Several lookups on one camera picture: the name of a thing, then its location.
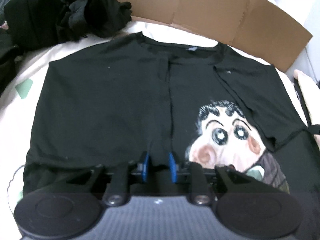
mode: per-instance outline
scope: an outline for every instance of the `cartoon hair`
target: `cartoon hair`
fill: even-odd
[[[210,113],[214,114],[215,116],[220,116],[220,111],[218,110],[217,106],[225,107],[227,116],[232,116],[234,112],[237,112],[239,116],[241,116],[242,118],[245,118],[244,113],[240,110],[240,108],[235,103],[229,102],[227,100],[212,101],[210,104],[202,106],[199,110],[197,124],[196,124],[199,135],[202,135],[201,122],[206,120]]]

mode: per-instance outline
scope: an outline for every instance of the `black cable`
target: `black cable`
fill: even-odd
[[[302,91],[301,91],[301,88],[299,86],[299,82],[297,79],[293,79],[293,82],[294,82],[294,88],[296,90],[296,92],[298,93],[299,95],[299,98],[300,98],[300,104],[301,104],[301,107],[302,107],[302,110],[304,112],[304,115],[307,119],[307,124],[308,124],[308,127],[310,127],[312,125],[311,123],[311,118],[310,118],[310,115],[309,115],[309,111],[308,111],[308,108],[307,108],[307,105],[306,105],[306,102],[303,98],[303,94],[302,94]]]
[[[7,187],[8,205],[9,205],[9,188],[10,188],[10,184],[11,184],[11,182],[13,182],[14,176],[17,174],[17,172],[18,172],[21,168],[23,168],[24,166],[25,166],[25,165],[21,165],[21,166],[14,172],[12,179],[9,181],[9,186]]]

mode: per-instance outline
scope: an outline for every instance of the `brown cardboard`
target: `brown cardboard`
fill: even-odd
[[[132,15],[223,42],[286,71],[312,35],[267,0],[119,0]]]

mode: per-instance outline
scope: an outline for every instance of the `black round pad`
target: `black round pad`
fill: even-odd
[[[70,239],[91,228],[101,209],[89,193],[31,193],[17,204],[14,219],[32,239]]]
[[[293,233],[302,222],[302,209],[286,193],[226,193],[217,215],[230,230],[255,239],[275,239]]]

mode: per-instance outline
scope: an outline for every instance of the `black clothing pile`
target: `black clothing pile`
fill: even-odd
[[[117,0],[10,0],[4,7],[7,35],[20,53],[12,55],[9,68],[14,68],[14,58],[24,51],[77,41],[87,33],[110,37],[131,21],[130,9],[131,3]],[[0,49],[12,50],[12,46],[0,44]]]
[[[0,94],[17,74],[14,59],[20,53],[11,36],[0,28]]]
[[[10,0],[0,0],[0,26],[4,24],[5,17],[4,17],[4,6],[9,2]]]

